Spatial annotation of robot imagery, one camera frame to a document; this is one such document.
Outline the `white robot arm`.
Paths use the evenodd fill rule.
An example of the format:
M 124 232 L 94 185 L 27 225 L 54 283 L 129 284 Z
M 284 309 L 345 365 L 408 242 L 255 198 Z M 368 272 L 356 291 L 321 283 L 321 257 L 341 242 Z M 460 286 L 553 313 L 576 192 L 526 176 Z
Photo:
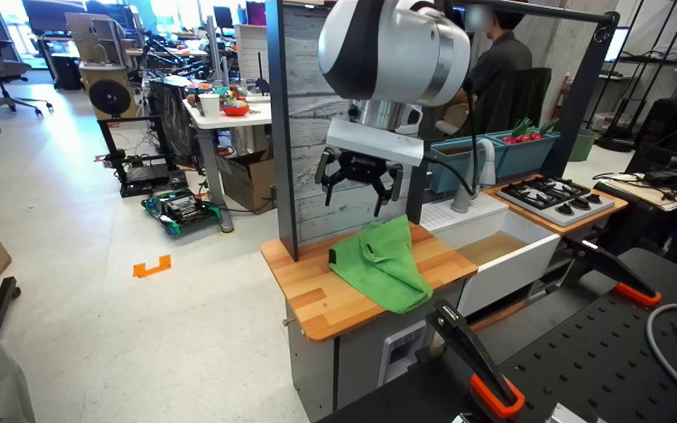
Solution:
M 469 75 L 470 38 L 432 0 L 336 0 L 318 38 L 325 82 L 363 102 L 361 121 L 335 117 L 315 172 L 326 203 L 341 180 L 371 185 L 374 211 L 399 198 L 408 166 L 425 160 L 418 137 L 371 117 L 382 104 L 436 108 Z

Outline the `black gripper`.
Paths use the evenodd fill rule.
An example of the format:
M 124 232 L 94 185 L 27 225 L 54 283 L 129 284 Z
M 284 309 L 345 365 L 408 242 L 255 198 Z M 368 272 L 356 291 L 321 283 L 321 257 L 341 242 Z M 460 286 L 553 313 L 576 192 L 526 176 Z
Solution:
M 376 206 L 374 206 L 374 216 L 382 213 L 382 206 L 389 200 L 398 200 L 399 198 L 399 166 L 398 164 L 389 164 L 382 157 L 371 157 L 371 156 L 363 156 L 363 152 L 350 152 L 350 150 L 335 150 L 329 156 L 331 163 L 339 164 L 339 170 L 335 173 L 326 173 L 325 170 L 318 170 L 315 173 L 315 183 L 323 185 L 325 192 L 325 206 L 331 205 L 331 192 L 336 188 L 336 183 L 341 183 L 344 178 L 349 180 L 357 180 L 357 183 L 368 183 L 376 190 Z

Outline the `green wheeled robot base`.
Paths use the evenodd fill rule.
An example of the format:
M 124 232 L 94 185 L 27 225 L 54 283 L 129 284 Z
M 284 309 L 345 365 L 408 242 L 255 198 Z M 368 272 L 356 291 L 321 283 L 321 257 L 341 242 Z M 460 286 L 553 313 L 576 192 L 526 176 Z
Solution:
M 170 238 L 184 238 L 222 220 L 222 209 L 191 188 L 164 188 L 142 200 L 148 216 L 163 224 Z

